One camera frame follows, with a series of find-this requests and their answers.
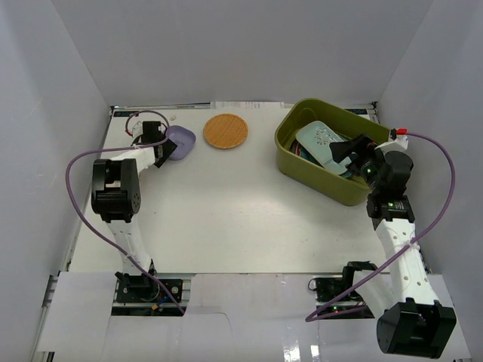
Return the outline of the purple square dish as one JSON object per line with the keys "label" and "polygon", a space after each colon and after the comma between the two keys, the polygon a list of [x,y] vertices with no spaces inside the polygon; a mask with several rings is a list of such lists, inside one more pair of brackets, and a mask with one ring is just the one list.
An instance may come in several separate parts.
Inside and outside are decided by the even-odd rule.
{"label": "purple square dish", "polygon": [[196,142],[196,135],[180,125],[170,126],[166,135],[177,146],[169,157],[173,161],[179,161],[185,158],[192,151]]}

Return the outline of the mint green divided tray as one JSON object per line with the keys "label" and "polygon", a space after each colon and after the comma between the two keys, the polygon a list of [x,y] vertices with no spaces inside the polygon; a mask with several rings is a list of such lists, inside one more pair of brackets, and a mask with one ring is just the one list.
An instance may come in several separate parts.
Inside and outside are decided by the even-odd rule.
{"label": "mint green divided tray", "polygon": [[334,162],[329,147],[331,143],[344,142],[345,140],[325,123],[313,121],[298,130],[295,138],[309,154],[324,166],[325,170],[334,174],[336,169],[347,170],[346,165],[350,162],[350,159],[345,158],[340,163]]}

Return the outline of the teal scalloped plate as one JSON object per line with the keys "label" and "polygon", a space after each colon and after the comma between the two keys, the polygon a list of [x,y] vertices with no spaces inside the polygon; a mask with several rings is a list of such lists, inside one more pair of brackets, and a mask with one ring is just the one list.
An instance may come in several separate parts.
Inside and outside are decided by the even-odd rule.
{"label": "teal scalloped plate", "polygon": [[[312,156],[312,159],[313,159],[313,162],[311,163],[315,164],[316,166],[324,168],[324,166],[320,162],[318,162],[313,156]],[[350,179],[351,177],[353,177],[353,174],[350,170],[336,169],[335,174],[345,179]]]}

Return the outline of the red and teal plate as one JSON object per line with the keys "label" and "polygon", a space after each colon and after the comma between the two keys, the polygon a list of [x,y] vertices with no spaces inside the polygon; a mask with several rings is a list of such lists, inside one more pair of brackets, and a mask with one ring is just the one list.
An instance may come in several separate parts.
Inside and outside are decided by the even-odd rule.
{"label": "red and teal plate", "polygon": [[295,154],[309,162],[313,162],[313,159],[312,159],[312,156],[306,151],[306,149],[301,146],[300,144],[298,144],[296,147],[295,147]]}

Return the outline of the dark striped rim plate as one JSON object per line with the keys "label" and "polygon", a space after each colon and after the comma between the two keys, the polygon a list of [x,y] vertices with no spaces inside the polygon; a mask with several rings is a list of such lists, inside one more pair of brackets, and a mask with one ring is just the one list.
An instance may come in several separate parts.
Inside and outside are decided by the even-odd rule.
{"label": "dark striped rim plate", "polygon": [[295,155],[300,155],[301,149],[302,149],[302,146],[300,145],[300,143],[297,140],[294,140],[291,144],[290,152],[292,152]]}

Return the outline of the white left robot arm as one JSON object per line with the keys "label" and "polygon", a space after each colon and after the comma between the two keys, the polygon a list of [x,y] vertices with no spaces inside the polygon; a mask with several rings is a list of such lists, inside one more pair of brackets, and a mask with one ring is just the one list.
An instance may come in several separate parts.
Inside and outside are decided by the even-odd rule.
{"label": "white left robot arm", "polygon": [[177,145],[171,142],[168,126],[160,121],[144,121],[136,126],[134,144],[111,158],[94,161],[91,207],[112,233],[121,248],[121,275],[153,275],[154,262],[143,243],[137,214],[141,206],[140,173],[160,168]]}

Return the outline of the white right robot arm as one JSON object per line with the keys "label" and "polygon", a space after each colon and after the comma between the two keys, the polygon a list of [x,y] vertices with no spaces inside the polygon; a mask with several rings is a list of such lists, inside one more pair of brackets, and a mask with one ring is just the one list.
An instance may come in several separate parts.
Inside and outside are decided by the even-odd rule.
{"label": "white right robot arm", "polygon": [[387,258],[374,271],[356,269],[340,289],[347,299],[362,298],[368,306],[383,353],[437,359],[457,317],[441,304],[420,256],[415,216],[405,194],[414,166],[407,147],[402,130],[381,145],[365,135],[330,145],[333,160],[349,158],[348,169],[371,190],[367,212]]}

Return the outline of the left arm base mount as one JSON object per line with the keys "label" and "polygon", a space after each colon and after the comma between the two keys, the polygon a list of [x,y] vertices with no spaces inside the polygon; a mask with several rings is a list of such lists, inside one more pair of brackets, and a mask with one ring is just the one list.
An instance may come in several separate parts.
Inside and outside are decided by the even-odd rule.
{"label": "left arm base mount", "polygon": [[118,271],[115,276],[112,316],[182,317],[186,312],[194,275],[156,275],[181,306],[182,311],[157,283],[145,275],[123,275]]}

